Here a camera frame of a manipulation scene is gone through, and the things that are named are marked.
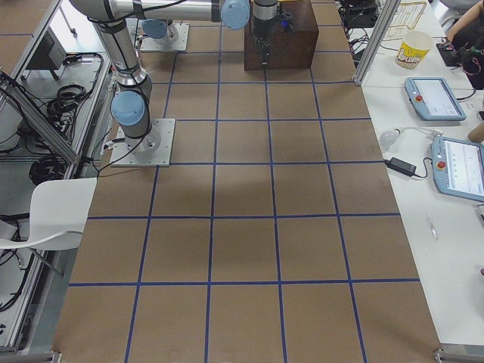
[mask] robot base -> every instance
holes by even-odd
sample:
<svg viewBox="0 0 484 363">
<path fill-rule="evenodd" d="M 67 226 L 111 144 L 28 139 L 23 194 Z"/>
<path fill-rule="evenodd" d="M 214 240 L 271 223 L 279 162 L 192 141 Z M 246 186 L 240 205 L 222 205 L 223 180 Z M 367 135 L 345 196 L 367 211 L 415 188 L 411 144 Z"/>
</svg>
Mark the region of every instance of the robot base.
<svg viewBox="0 0 484 363">
<path fill-rule="evenodd" d="M 149 154 L 136 154 L 136 150 L 123 157 L 129 151 L 124 142 L 115 144 L 110 162 L 123 157 L 115 162 L 112 167 L 135 167 L 135 166 L 169 166 L 172 155 L 173 135 L 175 134 L 175 119 L 152 119 L 153 127 L 156 127 L 161 135 L 160 146 Z M 124 138 L 124 132 L 118 129 L 117 138 Z"/>
<path fill-rule="evenodd" d="M 140 51 L 143 52 L 168 52 L 168 51 L 185 51 L 188 44 L 188 24 L 173 24 L 178 30 L 178 39 L 173 43 L 158 44 L 152 38 L 145 38 L 141 43 Z"/>
</svg>

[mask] person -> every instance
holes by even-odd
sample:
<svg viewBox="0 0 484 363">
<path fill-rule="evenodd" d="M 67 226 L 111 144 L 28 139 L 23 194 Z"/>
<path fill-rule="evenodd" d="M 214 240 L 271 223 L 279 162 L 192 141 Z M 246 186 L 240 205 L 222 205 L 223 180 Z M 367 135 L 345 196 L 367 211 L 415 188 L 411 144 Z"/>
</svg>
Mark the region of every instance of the person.
<svg viewBox="0 0 484 363">
<path fill-rule="evenodd" d="M 484 0 L 467 10 L 446 35 L 470 84 L 484 89 Z"/>
<path fill-rule="evenodd" d="M 477 2 L 447 31 L 455 49 L 470 49 L 484 34 L 484 0 Z"/>
</svg>

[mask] wire rack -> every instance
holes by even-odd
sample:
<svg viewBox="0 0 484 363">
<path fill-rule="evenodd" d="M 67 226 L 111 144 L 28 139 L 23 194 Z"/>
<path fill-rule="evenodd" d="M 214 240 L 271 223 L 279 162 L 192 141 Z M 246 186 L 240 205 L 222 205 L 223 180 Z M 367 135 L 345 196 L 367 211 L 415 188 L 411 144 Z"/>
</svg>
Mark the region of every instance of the wire rack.
<svg viewBox="0 0 484 363">
<path fill-rule="evenodd" d="M 384 39 L 402 38 L 413 30 L 424 13 L 427 2 L 407 2 L 400 4 Z"/>
</svg>

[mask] black cable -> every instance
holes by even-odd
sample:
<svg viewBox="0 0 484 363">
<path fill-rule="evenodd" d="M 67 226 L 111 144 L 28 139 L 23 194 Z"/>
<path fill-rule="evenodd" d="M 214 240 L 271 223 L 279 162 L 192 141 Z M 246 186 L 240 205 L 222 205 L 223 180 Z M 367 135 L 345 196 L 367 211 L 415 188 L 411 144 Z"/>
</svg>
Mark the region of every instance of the black cable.
<svg viewBox="0 0 484 363">
<path fill-rule="evenodd" d="M 21 214 L 1 214 L 0 215 L 0 221 L 3 222 L 14 222 L 14 221 L 19 221 L 21 219 L 28 219 L 30 217 L 29 213 L 21 213 Z"/>
<path fill-rule="evenodd" d="M 4 144 L 5 142 L 7 142 L 8 140 L 10 140 L 11 138 L 13 138 L 15 135 L 18 135 L 18 131 L 15 132 L 12 136 L 9 136 L 8 138 L 6 138 L 4 141 L 0 141 L 0 144 Z"/>
<path fill-rule="evenodd" d="M 35 161 L 29 170 L 29 178 L 33 184 L 39 185 L 49 180 L 59 180 L 64 177 L 66 165 L 59 161 L 56 155 L 46 155 Z"/>
<path fill-rule="evenodd" d="M 14 97 L 12 96 L 10 93 L 8 93 L 7 91 L 5 91 L 2 87 L 0 87 L 0 92 L 3 93 L 5 96 L 7 96 L 8 98 L 10 98 L 14 103 L 15 103 L 15 106 L 17 107 L 18 109 L 18 112 L 20 112 L 20 115 L 23 117 L 23 120 L 27 123 L 27 125 L 30 127 L 30 125 L 28 124 L 28 121 L 26 119 L 26 114 L 23 112 L 23 108 L 22 106 L 20 105 L 20 102 Z"/>
<path fill-rule="evenodd" d="M 27 281 L 27 277 L 29 276 L 30 269 L 32 268 L 33 257 L 34 257 L 34 255 L 32 253 L 30 255 L 29 264 L 23 270 L 22 282 L 20 283 L 20 286 L 19 286 L 17 292 L 13 293 L 12 297 L 5 304 L 0 303 L 0 312 L 5 312 L 5 311 L 9 310 L 9 308 L 11 308 L 17 302 L 19 297 L 22 295 L 23 287 L 25 286 L 25 283 Z"/>
<path fill-rule="evenodd" d="M 92 153 L 91 153 L 91 159 L 94 159 L 94 154 L 96 152 L 96 149 L 99 147 L 99 145 L 101 145 L 101 142 L 104 141 L 104 138 L 107 136 L 107 134 L 109 134 L 111 132 L 111 127 L 109 128 L 109 130 L 106 131 L 106 133 L 103 135 L 102 138 L 99 139 L 98 143 L 94 146 L 94 149 L 92 149 Z"/>
<path fill-rule="evenodd" d="M 8 261 L 13 259 L 14 256 L 17 254 L 17 250 L 5 250 L 5 251 L 3 251 L 3 254 L 2 254 L 2 256 L 0 256 L 0 258 L 2 258 L 3 256 L 6 256 L 9 253 L 10 253 L 10 256 L 5 261 L 0 262 L 0 266 L 5 265 Z"/>
<path fill-rule="evenodd" d="M 432 159 L 430 159 L 429 157 L 424 157 L 422 159 L 422 163 L 423 163 L 423 167 L 425 168 L 425 175 L 424 176 L 421 176 L 421 175 L 417 175 L 415 174 L 415 176 L 417 178 L 422 178 L 422 179 L 425 179 L 428 175 L 429 175 L 429 171 L 427 170 L 427 165 L 425 164 L 425 160 L 430 160 L 430 162 L 432 162 Z"/>
<path fill-rule="evenodd" d="M 57 91 L 57 97 L 55 99 L 46 102 L 42 102 L 40 98 L 27 91 L 24 86 L 19 84 L 15 79 L 12 79 L 8 74 L 3 72 L 0 73 L 2 79 L 5 79 L 7 82 L 9 82 L 10 85 L 22 92 L 27 100 L 34 106 L 34 108 L 36 108 L 44 116 L 45 120 L 53 125 L 53 127 L 71 143 L 74 139 L 77 116 L 79 115 L 82 105 L 87 101 L 87 99 L 89 99 L 92 92 L 94 91 L 95 86 L 98 83 L 99 75 L 104 65 L 103 57 L 99 53 L 95 52 L 69 53 L 64 61 L 67 61 L 68 64 L 71 64 L 74 61 L 82 59 L 83 55 L 91 55 L 93 57 L 97 57 L 100 60 L 99 68 L 96 71 L 91 89 L 89 91 L 86 91 L 85 88 L 81 85 L 66 85 L 59 88 L 59 90 Z M 14 100 L 17 108 L 19 109 L 19 112 L 27 123 L 25 114 L 21 110 L 20 103 L 15 100 L 11 95 L 9 95 L 9 97 Z M 38 106 L 35 102 L 33 102 L 32 98 L 41 101 L 42 104 Z M 44 105 L 47 107 L 47 115 L 40 108 Z"/>
<path fill-rule="evenodd" d="M 25 139 L 25 150 L 27 150 L 27 152 L 32 154 L 32 155 L 39 155 L 41 157 L 51 154 L 51 153 L 38 153 L 38 152 L 35 152 L 33 150 L 30 150 L 29 149 L 29 138 Z"/>
<path fill-rule="evenodd" d="M 146 136 L 147 134 L 143 135 L 143 137 L 140 139 L 140 141 L 131 149 L 129 150 L 126 154 L 124 154 L 122 157 L 114 160 L 114 161 L 111 161 L 110 163 L 106 164 L 105 166 L 103 166 L 102 168 L 100 168 L 98 170 L 98 178 L 99 178 L 99 175 L 101 174 L 101 172 L 106 169 L 108 166 L 111 166 L 113 165 L 114 163 L 117 163 L 118 161 L 124 159 L 125 157 L 127 157 L 128 155 L 130 155 L 130 153 L 132 153 L 144 140 L 144 137 Z"/>
<path fill-rule="evenodd" d="M 460 98 L 456 98 L 457 101 L 461 102 L 461 101 L 464 101 L 464 100 L 467 100 L 468 98 L 471 98 L 472 96 L 474 96 L 476 94 L 476 89 L 474 88 L 472 90 L 472 93 L 466 97 L 460 97 Z"/>
<path fill-rule="evenodd" d="M 9 154 L 9 153 L 11 153 L 12 151 L 15 151 L 16 149 L 20 148 L 20 146 L 22 146 L 22 143 L 23 143 L 23 138 L 20 137 L 18 139 L 17 143 L 13 147 L 10 147 L 9 149 L 0 150 L 0 154 Z"/>
<path fill-rule="evenodd" d="M 381 47 L 381 48 L 388 49 L 389 51 L 399 51 L 398 49 L 394 49 L 394 48 L 388 48 L 388 47 L 386 47 L 385 45 L 381 45 L 381 44 L 380 44 L 380 47 Z"/>
<path fill-rule="evenodd" d="M 125 141 L 124 138 L 114 138 L 113 140 L 109 140 L 106 144 L 103 146 L 103 150 L 106 150 L 109 146 L 107 145 L 109 142 L 112 142 L 113 144 L 117 144 L 119 142 Z"/>
</svg>

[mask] grid square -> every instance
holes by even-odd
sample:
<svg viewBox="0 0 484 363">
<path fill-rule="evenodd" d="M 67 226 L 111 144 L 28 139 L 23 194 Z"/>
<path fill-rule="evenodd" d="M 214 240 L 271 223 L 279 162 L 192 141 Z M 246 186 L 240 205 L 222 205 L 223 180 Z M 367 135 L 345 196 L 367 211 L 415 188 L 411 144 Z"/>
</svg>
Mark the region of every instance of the grid square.
<svg viewBox="0 0 484 363">
<path fill-rule="evenodd" d="M 136 282 L 146 224 L 144 219 L 88 220 L 70 281 Z"/>
<path fill-rule="evenodd" d="M 288 361 L 363 362 L 347 284 L 284 285 L 283 293 Z"/>
<path fill-rule="evenodd" d="M 172 163 L 213 163 L 215 121 L 177 121 Z"/>
<path fill-rule="evenodd" d="M 129 361 L 203 361 L 205 320 L 206 287 L 142 287 Z"/>
<path fill-rule="evenodd" d="M 215 214 L 273 216 L 270 166 L 217 166 Z"/>
<path fill-rule="evenodd" d="M 276 281 L 273 219 L 216 219 L 213 281 Z"/>
<path fill-rule="evenodd" d="M 344 28 L 342 26 L 320 26 L 316 51 L 349 51 Z"/>
<path fill-rule="evenodd" d="M 355 65 L 351 53 L 315 53 L 311 65 L 315 82 L 351 81 L 355 75 Z"/>
<path fill-rule="evenodd" d="M 268 163 L 269 137 L 266 122 L 219 122 L 217 162 Z"/>
<path fill-rule="evenodd" d="M 215 119 L 217 85 L 172 85 L 167 117 Z"/>
<path fill-rule="evenodd" d="M 153 85 L 150 97 L 150 116 L 164 117 L 168 85 Z"/>
<path fill-rule="evenodd" d="M 112 167 L 103 170 L 102 176 L 110 176 L 98 179 L 89 216 L 147 216 L 155 171 Z"/>
<path fill-rule="evenodd" d="M 312 85 L 270 84 L 267 87 L 271 119 L 318 118 Z"/>
<path fill-rule="evenodd" d="M 69 363 L 124 361 L 135 291 L 131 286 L 70 287 L 52 349 Z"/>
<path fill-rule="evenodd" d="M 244 51 L 244 32 L 222 28 L 222 51 Z"/>
<path fill-rule="evenodd" d="M 211 165 L 171 165 L 160 171 L 154 197 L 154 216 L 210 216 Z"/>
<path fill-rule="evenodd" d="M 220 85 L 219 119 L 267 119 L 263 84 Z"/>
<path fill-rule="evenodd" d="M 32 36 L 0 36 L 0 67 L 11 74 Z"/>
<path fill-rule="evenodd" d="M 353 288 L 368 361 L 432 361 L 440 344 L 419 282 Z"/>
<path fill-rule="evenodd" d="M 192 27 L 188 35 L 187 52 L 219 51 L 220 27 Z"/>
<path fill-rule="evenodd" d="M 143 281 L 206 281 L 210 220 L 153 219 Z"/>
<path fill-rule="evenodd" d="M 341 218 L 352 278 L 418 278 L 399 216 Z"/>
<path fill-rule="evenodd" d="M 1 34 L 33 34 L 48 10 L 51 0 L 36 0 L 33 6 L 29 0 L 2 2 Z"/>
<path fill-rule="evenodd" d="M 213 286 L 209 361 L 282 362 L 277 286 Z"/>
<path fill-rule="evenodd" d="M 148 71 L 153 82 L 169 82 L 172 78 L 174 53 L 141 52 L 143 68 Z"/>
<path fill-rule="evenodd" d="M 352 82 L 316 85 L 316 93 L 322 118 L 370 118 L 363 91 Z"/>
<path fill-rule="evenodd" d="M 331 161 L 383 159 L 370 120 L 324 121 L 323 130 L 327 153 Z"/>
<path fill-rule="evenodd" d="M 279 219 L 278 240 L 283 280 L 348 278 L 336 218 Z"/>
<path fill-rule="evenodd" d="M 218 54 L 178 54 L 173 82 L 218 82 Z"/>
<path fill-rule="evenodd" d="M 264 82 L 263 70 L 244 70 L 244 53 L 223 53 L 220 70 L 222 82 Z"/>
<path fill-rule="evenodd" d="M 277 165 L 274 172 L 278 215 L 335 213 L 326 165 Z"/>
<path fill-rule="evenodd" d="M 335 4 L 312 4 L 312 10 L 318 25 L 341 25 L 341 18 Z"/>
<path fill-rule="evenodd" d="M 271 121 L 271 140 L 276 163 L 326 160 L 319 121 Z"/>
<path fill-rule="evenodd" d="M 266 70 L 267 82 L 312 82 L 310 70 Z"/>
<path fill-rule="evenodd" d="M 398 213 L 383 163 L 333 164 L 340 213 Z"/>
</svg>

